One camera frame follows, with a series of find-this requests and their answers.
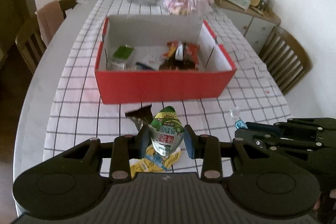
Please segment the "white blue milk candy bag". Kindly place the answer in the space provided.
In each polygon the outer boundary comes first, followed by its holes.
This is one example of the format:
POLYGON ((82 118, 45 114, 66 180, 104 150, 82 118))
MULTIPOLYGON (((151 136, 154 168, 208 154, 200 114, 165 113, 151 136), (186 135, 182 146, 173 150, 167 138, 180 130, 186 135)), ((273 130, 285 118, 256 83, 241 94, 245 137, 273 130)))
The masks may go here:
POLYGON ((138 47, 135 49, 134 61, 137 70, 158 71, 164 63, 162 55, 166 48, 161 46, 155 47, 138 47))

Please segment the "pink cloth on chair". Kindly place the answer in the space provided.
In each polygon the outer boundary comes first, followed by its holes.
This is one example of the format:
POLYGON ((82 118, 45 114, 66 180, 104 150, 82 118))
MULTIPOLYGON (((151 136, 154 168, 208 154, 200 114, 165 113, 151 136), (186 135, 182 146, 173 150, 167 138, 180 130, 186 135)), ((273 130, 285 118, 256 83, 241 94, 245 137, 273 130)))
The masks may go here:
POLYGON ((48 46, 64 21, 59 1, 54 0, 44 5, 35 11, 35 15, 37 16, 41 38, 45 45, 48 46))

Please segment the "green snack packet in box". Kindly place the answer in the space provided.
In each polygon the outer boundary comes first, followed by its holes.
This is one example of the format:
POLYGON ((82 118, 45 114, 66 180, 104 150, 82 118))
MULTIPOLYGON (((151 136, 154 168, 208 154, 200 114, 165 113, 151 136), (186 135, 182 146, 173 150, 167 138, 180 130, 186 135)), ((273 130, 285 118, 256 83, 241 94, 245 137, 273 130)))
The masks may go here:
POLYGON ((130 46, 119 46, 112 57, 114 59, 127 60, 134 52, 134 48, 130 46))

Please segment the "red chip snack bag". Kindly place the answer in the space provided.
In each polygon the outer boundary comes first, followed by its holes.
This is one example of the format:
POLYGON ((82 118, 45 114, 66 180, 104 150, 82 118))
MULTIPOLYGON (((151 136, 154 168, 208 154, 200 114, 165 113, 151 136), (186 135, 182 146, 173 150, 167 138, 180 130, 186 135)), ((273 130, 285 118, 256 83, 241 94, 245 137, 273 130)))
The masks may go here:
POLYGON ((162 55, 164 63, 159 70, 199 69, 198 52, 200 46, 195 43, 172 41, 167 43, 168 51, 162 55))

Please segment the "right wooden chair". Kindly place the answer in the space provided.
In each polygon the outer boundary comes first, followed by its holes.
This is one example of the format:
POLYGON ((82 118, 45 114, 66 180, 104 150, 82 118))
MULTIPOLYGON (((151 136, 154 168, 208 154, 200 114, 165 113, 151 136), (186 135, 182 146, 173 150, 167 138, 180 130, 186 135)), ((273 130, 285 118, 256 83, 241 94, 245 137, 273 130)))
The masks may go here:
POLYGON ((309 55, 288 31, 275 26, 259 52, 280 91, 288 94, 312 69, 309 55))

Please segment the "wooden chair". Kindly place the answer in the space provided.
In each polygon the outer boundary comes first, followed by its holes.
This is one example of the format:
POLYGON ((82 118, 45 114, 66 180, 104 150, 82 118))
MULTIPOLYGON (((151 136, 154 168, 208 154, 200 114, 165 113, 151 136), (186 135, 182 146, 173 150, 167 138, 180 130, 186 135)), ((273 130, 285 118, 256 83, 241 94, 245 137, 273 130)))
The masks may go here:
POLYGON ((280 91, 288 94, 312 69, 309 55, 288 31, 275 26, 259 52, 280 91))
MULTIPOLYGON (((67 17, 66 11, 73 9, 78 4, 78 0, 58 1, 65 20, 67 17)), ((15 38, 15 43, 29 70, 31 73, 34 73, 47 49, 47 46, 41 38, 41 32, 35 14, 25 21, 15 38)))

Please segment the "pink clear plastic bag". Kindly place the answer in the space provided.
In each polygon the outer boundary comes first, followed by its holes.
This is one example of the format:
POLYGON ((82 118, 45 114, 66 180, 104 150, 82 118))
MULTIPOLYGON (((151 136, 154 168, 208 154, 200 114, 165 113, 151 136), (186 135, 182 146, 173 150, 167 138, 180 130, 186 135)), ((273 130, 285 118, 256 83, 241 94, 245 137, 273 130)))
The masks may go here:
POLYGON ((203 15, 211 12, 214 0, 160 0, 160 5, 173 15, 203 15))

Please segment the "white black grid tablecloth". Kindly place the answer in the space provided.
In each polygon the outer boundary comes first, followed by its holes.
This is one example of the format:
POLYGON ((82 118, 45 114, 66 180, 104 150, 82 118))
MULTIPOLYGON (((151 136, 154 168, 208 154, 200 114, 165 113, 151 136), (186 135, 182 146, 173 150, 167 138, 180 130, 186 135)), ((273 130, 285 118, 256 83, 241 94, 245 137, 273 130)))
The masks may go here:
POLYGON ((221 9, 201 19, 98 0, 60 76, 43 158, 93 138, 137 134, 148 119, 150 142, 131 172, 200 173, 202 160, 187 155, 185 125, 229 142, 237 121, 289 116, 266 65, 221 9))

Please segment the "black snack packet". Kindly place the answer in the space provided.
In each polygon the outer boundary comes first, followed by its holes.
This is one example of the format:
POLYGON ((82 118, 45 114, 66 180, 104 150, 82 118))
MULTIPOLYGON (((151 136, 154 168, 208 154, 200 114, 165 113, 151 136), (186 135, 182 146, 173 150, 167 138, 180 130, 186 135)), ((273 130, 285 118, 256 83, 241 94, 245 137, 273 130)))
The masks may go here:
POLYGON ((129 118, 139 131, 142 126, 149 125, 153 121, 153 114, 151 112, 152 104, 142 106, 137 110, 128 111, 125 113, 126 118, 129 118))

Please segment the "left wooden chair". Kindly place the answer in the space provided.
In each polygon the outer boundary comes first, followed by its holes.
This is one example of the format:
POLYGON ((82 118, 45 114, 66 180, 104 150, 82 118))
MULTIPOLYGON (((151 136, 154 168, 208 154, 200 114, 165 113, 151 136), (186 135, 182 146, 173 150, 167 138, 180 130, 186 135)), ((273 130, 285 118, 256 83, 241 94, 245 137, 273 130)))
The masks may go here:
MULTIPOLYGON (((73 9, 78 4, 78 0, 58 1, 65 20, 67 17, 66 11, 73 9)), ((15 43, 29 70, 31 73, 34 73, 47 49, 47 46, 41 38, 41 32, 35 14, 25 21, 15 38, 15 43)))

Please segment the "brown white small snack packet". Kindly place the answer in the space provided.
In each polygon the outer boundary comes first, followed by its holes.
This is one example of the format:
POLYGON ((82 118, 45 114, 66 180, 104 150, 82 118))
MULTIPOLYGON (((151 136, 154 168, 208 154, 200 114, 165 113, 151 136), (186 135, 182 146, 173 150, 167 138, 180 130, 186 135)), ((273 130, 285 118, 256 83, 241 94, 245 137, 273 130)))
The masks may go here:
POLYGON ((239 107, 234 107, 230 110, 231 119, 234 122, 236 129, 248 129, 246 123, 240 118, 240 109, 239 107))

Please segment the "yellow minion snack pack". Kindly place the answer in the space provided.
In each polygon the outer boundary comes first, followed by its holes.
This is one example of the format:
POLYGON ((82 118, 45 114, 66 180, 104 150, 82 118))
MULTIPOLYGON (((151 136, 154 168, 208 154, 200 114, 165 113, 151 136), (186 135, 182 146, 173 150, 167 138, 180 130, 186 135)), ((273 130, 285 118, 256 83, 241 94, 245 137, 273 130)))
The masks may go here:
POLYGON ((131 159, 131 178, 135 178, 138 173, 161 173, 171 170, 171 166, 179 160, 181 149, 178 147, 171 155, 161 156, 152 145, 146 149, 146 154, 142 159, 131 159))

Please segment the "green white jelly pouch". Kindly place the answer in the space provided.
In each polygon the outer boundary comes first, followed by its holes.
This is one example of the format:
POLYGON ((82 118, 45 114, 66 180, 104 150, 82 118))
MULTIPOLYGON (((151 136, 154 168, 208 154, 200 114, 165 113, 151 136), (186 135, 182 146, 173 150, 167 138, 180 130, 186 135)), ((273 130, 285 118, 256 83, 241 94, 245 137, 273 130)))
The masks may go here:
POLYGON ((183 141, 184 127, 172 106, 164 107, 149 125, 154 150, 161 156, 171 155, 183 141))

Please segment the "white sideboard cabinet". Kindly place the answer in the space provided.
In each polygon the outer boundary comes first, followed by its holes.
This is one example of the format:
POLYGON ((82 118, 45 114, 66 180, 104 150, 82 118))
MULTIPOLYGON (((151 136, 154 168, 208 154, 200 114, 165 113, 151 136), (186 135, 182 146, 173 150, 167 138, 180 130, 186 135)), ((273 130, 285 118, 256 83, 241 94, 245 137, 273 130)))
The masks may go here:
POLYGON ((272 29, 281 22, 281 19, 272 10, 266 10, 264 15, 261 15, 251 8, 244 11, 226 0, 214 1, 224 10, 257 54, 261 51, 272 29))

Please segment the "red white cardboard box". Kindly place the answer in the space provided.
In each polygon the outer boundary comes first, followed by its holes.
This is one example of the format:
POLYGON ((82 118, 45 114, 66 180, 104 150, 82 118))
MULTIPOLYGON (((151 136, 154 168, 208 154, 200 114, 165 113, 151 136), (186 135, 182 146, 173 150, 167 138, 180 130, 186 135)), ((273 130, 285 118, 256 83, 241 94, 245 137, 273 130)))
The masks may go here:
POLYGON ((200 16, 110 15, 94 67, 104 104, 220 96, 236 67, 200 16))

